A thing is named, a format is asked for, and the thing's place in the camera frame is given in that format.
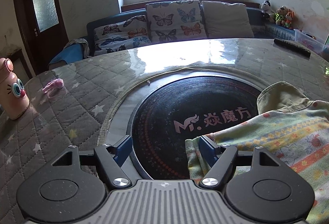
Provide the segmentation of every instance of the black cooktop surface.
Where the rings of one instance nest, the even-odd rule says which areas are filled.
[[[188,179],[185,140],[258,115],[259,94],[246,83],[217,76],[186,78],[159,88],[141,104],[133,120],[139,163],[154,179]]]

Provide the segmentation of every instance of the plastic storage box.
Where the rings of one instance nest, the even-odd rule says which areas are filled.
[[[295,29],[295,41],[304,45],[306,48],[314,51],[318,55],[322,56],[325,49],[325,45],[316,41],[315,39],[301,33],[298,29]]]

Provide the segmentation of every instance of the quilted tablecloth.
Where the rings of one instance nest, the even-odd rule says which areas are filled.
[[[329,101],[329,66],[265,39],[166,43],[101,55],[44,72],[25,86],[30,106],[15,121],[0,116],[0,223],[21,223],[18,186],[69,144],[89,150],[105,141],[116,109],[137,85],[180,69],[247,72],[270,85],[284,80],[311,100]],[[42,88],[62,78],[50,95]],[[95,173],[93,168],[84,168]]]

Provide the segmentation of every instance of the towel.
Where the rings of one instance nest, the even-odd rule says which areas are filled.
[[[258,145],[266,147],[312,186],[315,202],[307,221],[328,222],[329,103],[310,101],[281,81],[259,95],[257,107],[258,116],[207,136],[218,145],[228,143],[243,151],[252,151]],[[190,178],[197,182],[210,169],[198,142],[199,138],[185,141]]]
[[[74,39],[69,41],[63,49],[73,45],[73,44],[81,44],[83,47],[83,58],[86,59],[89,56],[89,46],[88,42],[85,39]]]

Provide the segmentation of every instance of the butterfly print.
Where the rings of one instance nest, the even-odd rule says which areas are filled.
[[[161,6],[163,6],[163,7],[167,7],[167,6],[169,6],[169,2],[155,2],[155,3],[153,3],[152,4],[152,7],[153,8],[158,8],[160,6],[160,8],[161,8]]]
[[[172,31],[170,31],[168,34],[165,34],[161,31],[155,31],[155,33],[157,33],[157,35],[159,36],[159,41],[177,41],[177,37],[176,37],[176,30],[173,29]]]
[[[94,30],[94,41],[98,41],[98,40],[99,40],[99,38],[97,37],[96,31]]]
[[[150,40],[148,39],[148,37],[145,37],[145,36],[143,36],[141,38],[134,38],[133,41],[134,41],[133,42],[134,48],[138,47],[142,43],[142,41],[146,42],[146,43],[150,43]]]
[[[181,26],[181,29],[184,31],[185,36],[190,36],[191,34],[200,34],[201,33],[201,28],[200,24],[196,23],[194,27],[187,27],[187,26]]]
[[[106,41],[102,42],[101,46],[107,45],[109,43],[115,43],[117,41],[125,41],[125,40],[126,40],[126,38],[122,38],[122,37],[119,37],[119,36],[112,37],[112,38],[108,38],[108,39],[106,39]]]
[[[121,45],[121,46],[119,47],[119,50],[116,49],[116,52],[118,52],[118,51],[123,51],[123,50],[125,50],[125,49],[126,49],[126,47],[125,47],[125,44],[124,44],[124,45]],[[110,49],[106,49],[106,52],[107,52],[107,53],[111,53],[111,52],[114,52],[114,51],[113,51],[113,49],[110,48]]]
[[[195,21],[195,8],[192,8],[189,13],[187,14],[185,11],[183,11],[182,9],[177,8],[177,11],[179,13],[179,15],[181,16],[181,20],[186,23],[187,20],[190,20],[191,22]]]
[[[173,16],[174,14],[167,15],[166,17],[162,17],[162,16],[160,17],[156,15],[153,15],[152,17],[155,19],[158,26],[163,26],[163,25],[170,26],[172,24]]]
[[[193,3],[192,0],[188,0],[188,1],[177,1],[176,3],[178,3],[179,5],[182,5],[184,2],[187,2],[188,4]]]
[[[147,35],[145,28],[136,29],[136,31],[129,31],[128,37],[131,39],[135,36]]]
[[[145,18],[145,16],[135,16],[135,17],[132,17],[131,19],[128,19],[128,20],[123,24],[123,27],[125,28],[126,26],[128,26],[128,25],[130,25],[132,22],[134,22],[135,20],[142,21],[142,22],[146,22],[146,18]]]
[[[113,32],[121,32],[121,30],[118,28],[118,25],[112,25],[112,26],[106,26],[104,28],[102,36],[108,33],[113,33]]]

